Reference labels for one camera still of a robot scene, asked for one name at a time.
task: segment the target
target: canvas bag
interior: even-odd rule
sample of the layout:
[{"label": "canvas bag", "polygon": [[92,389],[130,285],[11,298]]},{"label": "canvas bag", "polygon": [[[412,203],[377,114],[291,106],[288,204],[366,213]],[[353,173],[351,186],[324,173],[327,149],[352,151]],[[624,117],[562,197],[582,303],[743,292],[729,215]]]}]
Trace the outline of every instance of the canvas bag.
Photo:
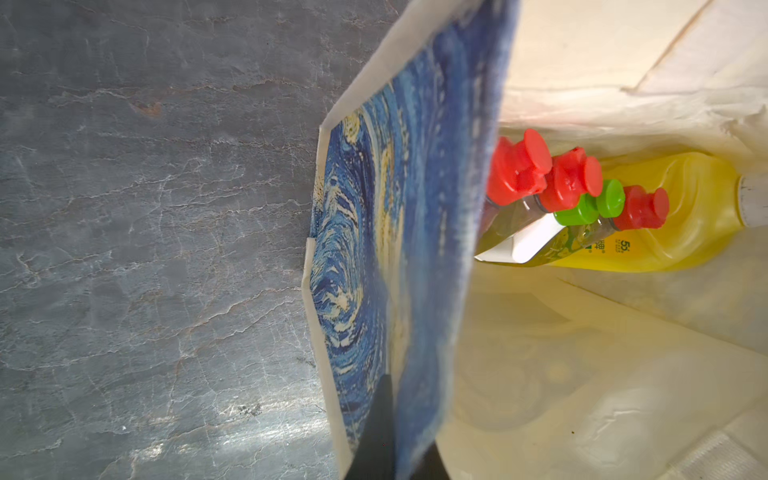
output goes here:
[{"label": "canvas bag", "polygon": [[[446,418],[437,439],[453,478],[689,478],[711,442],[766,464],[760,440],[728,427],[768,418],[764,232],[675,274],[472,273],[497,127],[535,127],[553,154],[697,150],[765,168],[765,8],[667,3],[416,0],[329,112],[303,295],[341,474],[384,372],[400,478]],[[632,394],[651,387],[647,405]]]}]

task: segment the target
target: red bottle cap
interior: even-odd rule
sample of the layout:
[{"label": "red bottle cap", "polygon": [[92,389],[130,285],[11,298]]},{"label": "red bottle cap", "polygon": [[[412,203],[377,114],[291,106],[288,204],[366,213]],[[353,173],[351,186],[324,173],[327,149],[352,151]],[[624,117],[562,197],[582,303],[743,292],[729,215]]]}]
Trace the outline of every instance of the red bottle cap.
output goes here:
[{"label": "red bottle cap", "polygon": [[597,197],[603,192],[603,170],[595,157],[588,157],[584,148],[558,155],[552,159],[552,171],[547,174],[547,188],[538,195],[541,205],[550,212],[576,208],[582,194]]},{"label": "red bottle cap", "polygon": [[552,156],[536,130],[526,130],[516,144],[501,137],[491,159],[486,195],[503,207],[537,194],[547,187],[544,175],[551,169]]},{"label": "red bottle cap", "polygon": [[661,228],[670,213],[670,198],[667,191],[657,188],[647,194],[640,185],[624,188],[627,200],[624,211],[613,219],[619,230],[637,230],[638,228]]}]

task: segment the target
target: green bottle cap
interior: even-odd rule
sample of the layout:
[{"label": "green bottle cap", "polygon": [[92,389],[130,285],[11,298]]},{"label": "green bottle cap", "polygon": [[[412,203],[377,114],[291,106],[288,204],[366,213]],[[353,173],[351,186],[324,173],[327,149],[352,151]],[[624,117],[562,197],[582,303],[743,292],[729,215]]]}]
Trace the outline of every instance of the green bottle cap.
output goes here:
[{"label": "green bottle cap", "polygon": [[621,215],[624,211],[624,201],[627,195],[624,194],[624,187],[619,180],[604,180],[603,193],[595,201],[598,205],[598,212],[603,218],[614,218]]},{"label": "green bottle cap", "polygon": [[554,218],[564,227],[589,225],[598,221],[599,215],[598,206],[590,194],[581,195],[576,208],[554,212]]}]

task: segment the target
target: white label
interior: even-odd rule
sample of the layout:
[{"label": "white label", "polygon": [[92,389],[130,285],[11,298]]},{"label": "white label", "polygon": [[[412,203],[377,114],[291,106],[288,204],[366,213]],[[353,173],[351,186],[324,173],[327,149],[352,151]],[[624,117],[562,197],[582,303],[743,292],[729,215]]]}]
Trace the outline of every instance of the white label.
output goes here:
[{"label": "white label", "polygon": [[475,259],[482,262],[525,263],[560,230],[563,230],[563,226],[554,218],[554,214],[546,214],[499,245],[476,255]]}]

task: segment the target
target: yellow liquid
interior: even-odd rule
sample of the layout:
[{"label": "yellow liquid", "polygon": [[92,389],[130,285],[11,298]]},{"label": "yellow liquid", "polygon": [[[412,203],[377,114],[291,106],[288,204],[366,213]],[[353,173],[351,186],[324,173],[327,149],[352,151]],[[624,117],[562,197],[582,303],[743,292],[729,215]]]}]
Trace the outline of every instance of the yellow liquid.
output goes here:
[{"label": "yellow liquid", "polygon": [[604,167],[603,176],[647,191],[664,187],[670,198],[667,222],[655,230],[616,232],[604,248],[579,250],[552,265],[612,272],[680,270],[707,262],[743,228],[737,200],[741,176],[725,160],[691,152]]}]

